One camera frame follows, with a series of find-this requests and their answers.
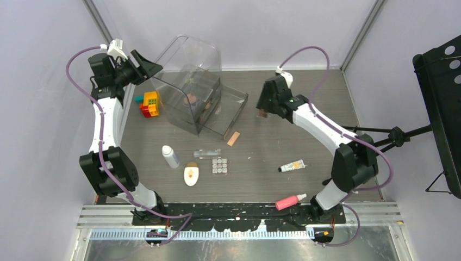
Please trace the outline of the eyeshadow palette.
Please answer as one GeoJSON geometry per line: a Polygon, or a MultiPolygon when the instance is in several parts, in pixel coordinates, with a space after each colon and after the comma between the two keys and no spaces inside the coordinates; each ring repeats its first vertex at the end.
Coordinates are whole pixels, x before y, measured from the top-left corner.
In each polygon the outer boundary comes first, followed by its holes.
{"type": "Polygon", "coordinates": [[[265,110],[260,109],[258,110],[257,116],[266,119],[268,117],[268,113],[265,110]]]}

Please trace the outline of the clear acrylic drawer organizer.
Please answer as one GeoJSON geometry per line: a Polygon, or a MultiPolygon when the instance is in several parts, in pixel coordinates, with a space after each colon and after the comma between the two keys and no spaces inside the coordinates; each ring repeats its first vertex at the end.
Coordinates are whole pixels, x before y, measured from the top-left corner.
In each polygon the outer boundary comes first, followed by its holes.
{"type": "Polygon", "coordinates": [[[212,43],[188,35],[176,36],[158,56],[163,70],[151,78],[169,123],[193,135],[221,98],[221,52],[212,43]],[[197,97],[197,112],[183,103],[187,94],[197,97]],[[204,107],[211,103],[208,110],[204,107]]]}

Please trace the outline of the pink round powder puff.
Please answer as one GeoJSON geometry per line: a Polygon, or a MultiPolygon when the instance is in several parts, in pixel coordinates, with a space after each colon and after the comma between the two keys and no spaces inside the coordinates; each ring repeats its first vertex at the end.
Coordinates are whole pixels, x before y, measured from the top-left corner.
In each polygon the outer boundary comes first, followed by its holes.
{"type": "Polygon", "coordinates": [[[197,103],[197,97],[193,94],[187,94],[187,96],[183,98],[183,103],[185,105],[195,106],[197,103]]]}

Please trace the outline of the purple eyelash curler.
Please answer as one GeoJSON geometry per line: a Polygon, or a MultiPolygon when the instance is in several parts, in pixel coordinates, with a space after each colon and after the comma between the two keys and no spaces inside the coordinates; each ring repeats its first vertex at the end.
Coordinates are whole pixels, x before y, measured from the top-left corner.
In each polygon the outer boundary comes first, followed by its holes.
{"type": "Polygon", "coordinates": [[[192,114],[195,115],[196,112],[197,112],[197,105],[196,104],[195,105],[191,104],[190,107],[191,107],[192,114]]]}

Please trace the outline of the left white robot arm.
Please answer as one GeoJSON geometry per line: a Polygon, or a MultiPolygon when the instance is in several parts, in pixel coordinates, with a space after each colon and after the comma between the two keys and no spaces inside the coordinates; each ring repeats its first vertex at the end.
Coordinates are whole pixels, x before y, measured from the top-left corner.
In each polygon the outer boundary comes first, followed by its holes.
{"type": "Polygon", "coordinates": [[[137,50],[123,58],[98,53],[88,59],[93,75],[89,93],[95,112],[94,137],[79,165],[98,196],[117,197],[135,206],[137,218],[161,225],[167,211],[157,192],[139,180],[134,163],[120,145],[120,124],[124,109],[125,87],[140,85],[162,70],[137,50]]]}

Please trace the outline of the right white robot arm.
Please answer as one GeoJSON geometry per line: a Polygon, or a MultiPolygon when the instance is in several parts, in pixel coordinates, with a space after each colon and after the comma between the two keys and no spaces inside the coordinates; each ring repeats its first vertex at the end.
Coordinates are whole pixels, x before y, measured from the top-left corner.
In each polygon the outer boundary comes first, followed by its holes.
{"type": "Polygon", "coordinates": [[[303,95],[294,96],[285,76],[277,74],[264,82],[256,107],[301,127],[332,154],[330,180],[310,200],[308,211],[315,222],[326,222],[332,216],[332,209],[378,174],[377,153],[370,148],[372,138],[342,128],[309,99],[303,95]]]}

